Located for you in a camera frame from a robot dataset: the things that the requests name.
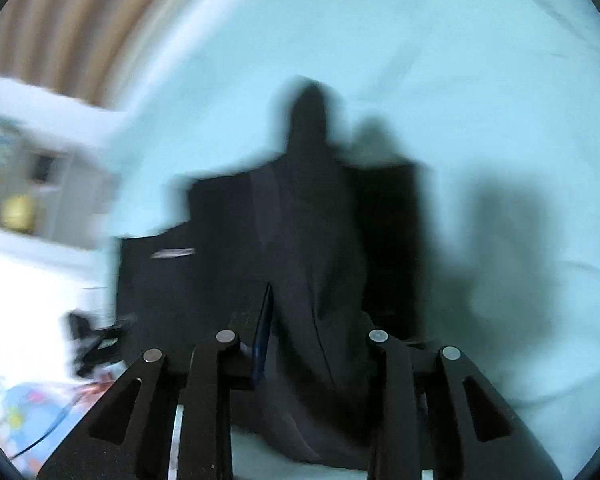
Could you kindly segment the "black hooded jacket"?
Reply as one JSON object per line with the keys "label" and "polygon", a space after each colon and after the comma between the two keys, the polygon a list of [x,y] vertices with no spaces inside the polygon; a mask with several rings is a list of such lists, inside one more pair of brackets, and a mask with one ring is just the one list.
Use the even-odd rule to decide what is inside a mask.
{"label": "black hooded jacket", "polygon": [[363,469],[373,440],[367,335],[417,335],[419,169],[405,158],[347,164],[327,141],[327,103],[309,82],[291,104],[283,155],[194,181],[185,222],[122,240],[116,313],[136,318],[125,361],[158,348],[185,372],[249,283],[270,283],[264,376],[234,394],[233,422],[293,460]]}

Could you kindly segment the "colourful play mat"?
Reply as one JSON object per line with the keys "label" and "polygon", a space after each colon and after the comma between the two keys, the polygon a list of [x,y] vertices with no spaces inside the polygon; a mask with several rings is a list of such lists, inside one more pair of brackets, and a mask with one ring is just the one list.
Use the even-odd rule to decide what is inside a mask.
{"label": "colourful play mat", "polygon": [[33,479],[73,427],[116,378],[108,372],[78,384],[0,378],[0,447],[24,478]]}

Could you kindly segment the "yellow round toy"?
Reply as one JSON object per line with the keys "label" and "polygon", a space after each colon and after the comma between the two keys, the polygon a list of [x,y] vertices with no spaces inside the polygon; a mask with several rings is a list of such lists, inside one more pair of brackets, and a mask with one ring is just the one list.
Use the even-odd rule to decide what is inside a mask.
{"label": "yellow round toy", "polygon": [[38,202],[29,194],[9,196],[4,200],[0,222],[5,229],[31,234],[35,230]]}

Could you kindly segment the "white shelf unit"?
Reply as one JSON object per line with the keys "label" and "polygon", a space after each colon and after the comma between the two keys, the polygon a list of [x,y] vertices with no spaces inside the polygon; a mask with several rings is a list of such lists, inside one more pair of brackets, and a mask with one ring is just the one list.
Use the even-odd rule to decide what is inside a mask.
{"label": "white shelf unit", "polygon": [[0,214],[9,196],[38,202],[33,233],[0,222],[0,254],[90,265],[114,194],[105,151],[124,121],[121,112],[0,76]]}

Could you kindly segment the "wooden headboard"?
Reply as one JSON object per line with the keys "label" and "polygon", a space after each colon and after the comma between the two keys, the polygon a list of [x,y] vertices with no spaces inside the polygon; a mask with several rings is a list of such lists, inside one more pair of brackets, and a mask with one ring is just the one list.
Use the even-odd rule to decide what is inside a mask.
{"label": "wooden headboard", "polygon": [[186,0],[7,0],[0,76],[114,107]]}

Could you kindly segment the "light blue bed sheet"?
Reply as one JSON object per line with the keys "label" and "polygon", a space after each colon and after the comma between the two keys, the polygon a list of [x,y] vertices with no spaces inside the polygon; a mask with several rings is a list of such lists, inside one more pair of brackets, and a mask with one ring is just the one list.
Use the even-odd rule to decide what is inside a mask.
{"label": "light blue bed sheet", "polygon": [[283,147],[335,95],[358,167],[422,168],[428,333],[463,348],[566,478],[600,446],[600,14],[591,0],[242,0],[111,145],[110,233],[186,218],[190,178]]}

